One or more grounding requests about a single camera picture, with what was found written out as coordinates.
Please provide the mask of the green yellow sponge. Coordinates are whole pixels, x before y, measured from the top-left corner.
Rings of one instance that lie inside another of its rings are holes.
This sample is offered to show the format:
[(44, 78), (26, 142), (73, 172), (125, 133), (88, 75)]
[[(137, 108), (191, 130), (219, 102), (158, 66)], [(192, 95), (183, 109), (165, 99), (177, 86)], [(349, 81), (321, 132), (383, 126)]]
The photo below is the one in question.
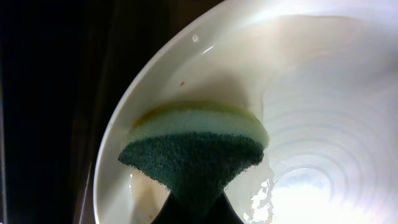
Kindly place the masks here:
[(214, 101), (176, 101), (139, 118), (119, 162), (166, 186), (194, 217), (260, 164), (269, 135), (251, 111)]

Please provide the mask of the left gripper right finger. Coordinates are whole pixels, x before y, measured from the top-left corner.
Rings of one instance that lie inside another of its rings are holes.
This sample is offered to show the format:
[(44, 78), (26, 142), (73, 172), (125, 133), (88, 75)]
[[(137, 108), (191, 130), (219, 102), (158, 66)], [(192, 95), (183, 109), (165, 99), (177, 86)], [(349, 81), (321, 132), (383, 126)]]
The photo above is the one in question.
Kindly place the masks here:
[(223, 192), (214, 202), (202, 224), (243, 224)]

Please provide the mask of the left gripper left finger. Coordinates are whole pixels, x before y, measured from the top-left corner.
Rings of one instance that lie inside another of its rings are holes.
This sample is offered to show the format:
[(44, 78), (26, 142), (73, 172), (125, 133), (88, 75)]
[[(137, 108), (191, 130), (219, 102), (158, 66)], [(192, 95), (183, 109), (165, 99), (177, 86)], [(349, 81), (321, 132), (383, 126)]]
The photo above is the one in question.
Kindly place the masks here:
[(160, 212), (151, 224), (192, 224), (190, 214), (182, 207), (173, 193), (169, 193)]

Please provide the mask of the white plate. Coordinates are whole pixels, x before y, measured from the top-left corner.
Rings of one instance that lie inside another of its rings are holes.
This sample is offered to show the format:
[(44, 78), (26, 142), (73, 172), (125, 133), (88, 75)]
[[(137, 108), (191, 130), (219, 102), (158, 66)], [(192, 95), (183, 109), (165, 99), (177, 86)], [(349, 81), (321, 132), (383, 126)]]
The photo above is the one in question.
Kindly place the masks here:
[(397, 222), (397, 2), (225, 1), (137, 74), (104, 133), (96, 223), (150, 223), (164, 186), (118, 161), (137, 118), (211, 98), (253, 111), (264, 160), (226, 195), (244, 223)]

